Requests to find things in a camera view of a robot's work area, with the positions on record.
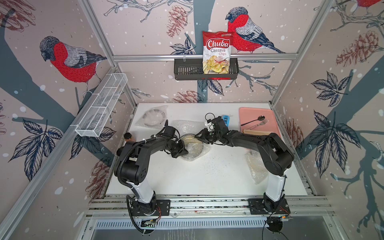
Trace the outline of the cream dinner plate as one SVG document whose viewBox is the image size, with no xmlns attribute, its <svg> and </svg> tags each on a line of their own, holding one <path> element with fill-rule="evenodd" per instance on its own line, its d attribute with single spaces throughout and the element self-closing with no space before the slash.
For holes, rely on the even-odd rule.
<svg viewBox="0 0 384 240">
<path fill-rule="evenodd" d="M 194 134 L 184 135 L 181 137 L 181 140 L 184 142 L 186 149 L 189 151 L 187 155 L 181 156 L 183 160 L 191 162 L 202 155 L 204 144 L 195 138 Z"/>
</svg>

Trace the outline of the bubble wrap sheet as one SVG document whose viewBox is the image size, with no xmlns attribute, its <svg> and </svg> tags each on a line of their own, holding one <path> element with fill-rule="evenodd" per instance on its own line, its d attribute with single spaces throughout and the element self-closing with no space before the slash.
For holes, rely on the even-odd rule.
<svg viewBox="0 0 384 240">
<path fill-rule="evenodd" d="M 135 123 L 135 126 L 150 129 L 161 129 L 167 120 L 167 108 L 168 106 L 159 106 L 145 111 Z"/>
<path fill-rule="evenodd" d="M 259 152 L 250 150 L 245 154 L 245 159 L 255 184 L 260 184 L 267 179 L 269 172 L 267 171 Z"/>
<path fill-rule="evenodd" d="M 183 160 L 192 162 L 210 152 L 211 146 L 209 144 L 205 144 L 195 138 L 195 135 L 206 127 L 204 122 L 174 120 L 171 122 L 171 125 L 179 131 L 181 140 L 188 151 L 188 154 L 181 156 Z"/>
</svg>

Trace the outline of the dark rimmed plate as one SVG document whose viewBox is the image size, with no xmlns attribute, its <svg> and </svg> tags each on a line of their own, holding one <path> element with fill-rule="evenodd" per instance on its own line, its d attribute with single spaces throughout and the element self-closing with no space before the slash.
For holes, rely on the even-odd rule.
<svg viewBox="0 0 384 240">
<path fill-rule="evenodd" d="M 146 127 L 161 127 L 166 120 L 166 112 L 161 109 L 151 109 L 145 112 L 142 120 Z"/>
</svg>

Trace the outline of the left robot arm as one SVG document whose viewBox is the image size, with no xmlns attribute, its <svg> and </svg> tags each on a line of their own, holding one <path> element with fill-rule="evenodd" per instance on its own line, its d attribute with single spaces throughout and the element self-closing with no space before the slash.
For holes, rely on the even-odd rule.
<svg viewBox="0 0 384 240">
<path fill-rule="evenodd" d="M 182 140 L 153 135 L 150 139 L 126 143 L 119 155 L 114 175 L 133 193 L 127 200 L 128 210 L 133 213 L 150 216 L 158 209 L 156 192 L 146 180 L 151 155 L 157 152 L 165 152 L 175 159 L 189 153 Z"/>
</svg>

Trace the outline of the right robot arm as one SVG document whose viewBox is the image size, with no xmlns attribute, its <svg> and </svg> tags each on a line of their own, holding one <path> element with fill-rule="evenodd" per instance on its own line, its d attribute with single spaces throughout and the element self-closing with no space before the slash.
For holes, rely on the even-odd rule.
<svg viewBox="0 0 384 240">
<path fill-rule="evenodd" d="M 242 147 L 260 153 L 266 170 L 269 172 L 268 184 L 263 195 L 266 212 L 279 211 L 290 213 L 285 199 L 286 171 L 292 166 L 294 155 L 276 133 L 269 135 L 249 135 L 236 130 L 229 130 L 222 117 L 207 121 L 207 126 L 195 135 L 205 144 L 220 142 L 224 146 Z"/>
</svg>

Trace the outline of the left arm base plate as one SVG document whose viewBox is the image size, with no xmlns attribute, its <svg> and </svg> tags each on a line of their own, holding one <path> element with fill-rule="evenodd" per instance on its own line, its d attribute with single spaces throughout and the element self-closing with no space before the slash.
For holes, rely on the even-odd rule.
<svg viewBox="0 0 384 240">
<path fill-rule="evenodd" d="M 127 199 L 127 206 L 133 217 L 168 216 L 170 214 L 170 200 L 156 200 L 148 204 Z"/>
</svg>

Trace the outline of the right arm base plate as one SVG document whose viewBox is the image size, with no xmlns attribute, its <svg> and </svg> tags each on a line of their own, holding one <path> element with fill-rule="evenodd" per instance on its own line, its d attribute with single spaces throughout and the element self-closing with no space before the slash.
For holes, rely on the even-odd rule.
<svg viewBox="0 0 384 240">
<path fill-rule="evenodd" d="M 252 215 L 290 215 L 291 210 L 285 198 L 280 199 L 278 202 L 273 202 L 269 199 L 248 199 L 247 206 Z"/>
</svg>

